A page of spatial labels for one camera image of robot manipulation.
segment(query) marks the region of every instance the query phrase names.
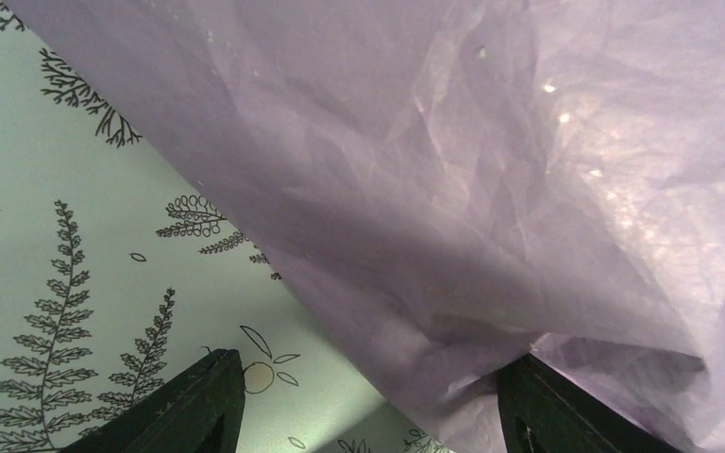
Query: plastic bag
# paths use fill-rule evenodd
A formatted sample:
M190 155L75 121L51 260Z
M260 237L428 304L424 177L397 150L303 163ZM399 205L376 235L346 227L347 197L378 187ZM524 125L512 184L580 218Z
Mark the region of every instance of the plastic bag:
M6 3L448 446L537 342L725 452L725 0Z

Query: fern leaf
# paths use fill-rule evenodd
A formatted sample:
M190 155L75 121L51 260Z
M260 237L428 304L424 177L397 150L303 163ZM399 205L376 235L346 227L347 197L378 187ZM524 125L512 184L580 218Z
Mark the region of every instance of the fern leaf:
M268 258L266 258L265 255L263 255L262 253L252 255L248 257L248 260L254 264L269 264Z
M148 353L147 361L158 361L160 357L162 357L162 354L165 354L165 349L155 349Z
M50 316L30 314L28 316L24 316L24 319L28 321L30 326L41 329L42 333L45 333L46 335L50 335L57 330L57 323L55 323Z
M74 266L78 266L82 263L82 261L85 260L85 252L81 250L77 250L74 255L71 257L71 264Z
M59 280L56 279L50 279L46 282L46 285L48 288L57 295L57 297L64 299L68 296L68 293L70 292L70 287L66 285L65 283L62 283Z
M235 231L228 238L224 238L217 243L203 247L198 252L202 255L213 255L216 253L222 253L231 250L239 246L240 244L245 243L246 241L247 238L243 233L241 233L240 231Z
M42 423L42 413L39 409L20 406L18 408L1 409L0 425L11 428L25 428Z
M90 417L88 417L84 413L66 412L49 420L49 422L46 424L46 429L48 430L48 432L58 432L66 428L75 427L76 425L87 423L88 421L90 421Z
M80 293L73 293L68 296L68 307L76 307L90 298L90 291L84 290Z
M47 411L52 411L72 404L87 403L90 400L90 394L81 390L58 390L46 396L42 400L42 405Z
M182 195L174 200L173 203L168 203L165 210L168 212L168 216L172 219L192 220L196 222L205 220L227 220L220 212L218 212L218 208L200 195Z
M90 412L90 416L92 418L109 421L124 413L125 410L125 406L105 406Z
M0 431L0 452L37 450L47 445L48 438L42 431Z
M89 356L92 353L90 349L84 347L66 347L52 352L48 361L54 365L62 365L69 361L75 361L76 359Z
M138 386L135 388L135 395L145 396L146 394L153 392L155 389L157 389L164 383L165 383L165 380L161 379L159 377L154 377L151 379L144 380L143 382L140 382L138 384Z
M70 310L66 311L59 318L60 326L72 326L81 323L93 314L92 310Z
M124 365L135 373L140 373L143 368L143 364L140 359L131 354L121 354L121 360L124 361Z
M13 357L4 359L1 364L19 375L42 376L45 373L45 363L34 357Z
M71 275L71 272L73 269L71 268L71 265L63 260L51 260L51 264L57 268L60 274L63 274L64 276Z
M62 304L60 304L60 302L57 302L56 300L40 299L37 302L35 302L35 306L38 309L40 309L52 316L62 313Z
M94 418L100 418L100 417L97 417L95 415L95 411L92 411L92 412L90 412L90 418L91 419L94 419ZM88 437L88 436L90 436L92 434L95 434L96 432L98 432L100 430L101 430L101 427L89 427L89 428L85 428L85 429L82 429L79 432L79 437L81 437L82 439L84 439L85 437Z
M110 375L110 381L118 384L125 385L127 387L133 387L135 385L136 378L130 373L114 373Z
M106 392L100 394L98 399L112 406L121 408L128 408L132 405L132 395L123 392Z
M172 237L184 237L184 236L195 236L209 238L213 234L221 232L221 227L218 221L205 220L201 222L176 222L171 226L161 228L157 230L157 236L161 238L172 238Z
M47 389L62 387L64 385L70 385L75 382L92 378L94 376L98 376L97 373L93 370L88 370L86 368L78 368L64 371L51 371L45 375L45 387Z
M40 386L20 380L0 380L0 392L17 399L40 398Z
M90 279L90 272L82 271L71 278L71 286L82 286L88 279Z
M58 330L55 338L58 343L69 343L90 336L90 332L82 327L66 327Z
M149 344L146 340L144 340L142 338L136 338L135 346L137 347L138 353L140 353L140 355L144 356L144 355L148 354L148 349L151 347L151 344Z
M58 245L57 251L60 252L60 254L65 257L70 257L74 254L74 251L71 249L71 246L66 243L62 243L62 244Z
M151 378L152 376L162 371L162 368L165 368L165 366L167 365L167 363L165 363L164 361L154 361L153 363L149 362L150 361L146 362L146 365L143 368L142 372L138 374L139 380L146 380L148 378Z
M39 354L48 354L51 349L51 342L37 335L18 335L15 337L15 342Z

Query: botanical print wallpaper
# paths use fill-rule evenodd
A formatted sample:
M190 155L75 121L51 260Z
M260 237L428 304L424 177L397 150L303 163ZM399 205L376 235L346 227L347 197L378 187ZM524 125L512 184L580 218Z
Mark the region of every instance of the botanical print wallpaper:
M239 451L448 452L0 2L0 452L57 451L217 347L244 362Z

